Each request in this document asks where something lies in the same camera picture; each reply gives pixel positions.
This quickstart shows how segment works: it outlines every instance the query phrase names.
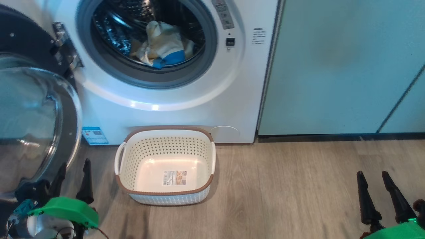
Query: laundry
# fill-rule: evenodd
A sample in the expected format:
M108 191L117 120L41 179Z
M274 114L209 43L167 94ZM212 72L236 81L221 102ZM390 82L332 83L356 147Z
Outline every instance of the laundry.
M136 52L144 64L157 69L175 65L193 56L194 43L183 37L177 26L151 21L146 26L148 40Z

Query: brown basket rim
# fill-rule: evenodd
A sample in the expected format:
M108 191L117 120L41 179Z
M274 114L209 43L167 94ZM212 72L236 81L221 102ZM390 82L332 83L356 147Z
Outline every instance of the brown basket rim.
M119 175L115 175L116 181L118 183L118 186L120 186L122 189L124 189L126 192L130 194L137 194L137 195L149 195L149 196L175 196L175 195L184 195L184 194L193 194L193 193L199 193L203 190L205 190L213 181L214 175L211 174L208 181L200 188L194 189L194 190L188 190L188 191L179 191L179 192L167 192L167 193L157 193L157 192L143 192L143 191L134 191L130 190L124 185L122 185L121 180L119 179Z
M211 142L214 142L213 137L206 131L203 130L201 128L196 128L196 127L190 127L190 126L148 126L148 127L143 127L139 130L136 130L132 133L130 133L124 140L125 143L128 142L128 140L130 140L131 137L133 137L134 135L140 133L140 132L145 132L145 131L157 131L157 130L189 130L189 131L198 131L201 132L203 134L205 134L208 139ZM194 189L194 190L188 190L188 191L178 191L178 192L166 192L166 193L158 193L158 192L143 192L143 191L134 191L134 190L130 190L126 187L124 187L124 185L121 183L121 180L119 179L119 174L115 175L116 181L118 183L118 186L123 188L125 191L127 191L128 193L131 194L137 194L137 195L149 195L149 196L175 196L175 195L185 195L185 194L193 194L193 193L199 193L203 190L205 190L213 181L214 178L214 174L211 174L210 177L208 178L208 181L200 188Z
M190 126L148 126L148 127L143 127L141 129L136 130L134 132L131 132L129 135L127 135L127 137L124 139L124 142L127 143L128 140L130 140L131 137L135 136L138 133L146 132L146 131L158 131L158 130L189 130L189 131L198 131L200 133L205 134L211 142L214 142L213 137L206 130L203 130L201 128L196 128L196 127L190 127Z

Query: open washing machine door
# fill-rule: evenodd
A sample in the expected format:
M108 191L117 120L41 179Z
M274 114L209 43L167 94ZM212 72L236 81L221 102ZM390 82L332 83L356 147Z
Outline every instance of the open washing machine door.
M0 200L13 201L76 156L82 116L68 62L78 59L65 33L56 40L17 10L0 5L0 22Z

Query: door hinge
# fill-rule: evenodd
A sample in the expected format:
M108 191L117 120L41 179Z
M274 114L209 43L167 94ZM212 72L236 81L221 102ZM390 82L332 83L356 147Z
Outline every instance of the door hinge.
M71 70L76 67L84 67L81 59L72 43L65 25L61 22L53 23L53 29L56 34L55 48L52 54L56 57L58 64L68 64Z

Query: white plastic basket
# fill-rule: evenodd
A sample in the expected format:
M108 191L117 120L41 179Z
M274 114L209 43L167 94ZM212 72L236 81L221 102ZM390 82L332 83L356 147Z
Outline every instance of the white plastic basket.
M124 140L115 154L114 170L118 185L139 203L188 205L207 197L215 158L214 141L204 130L151 127Z

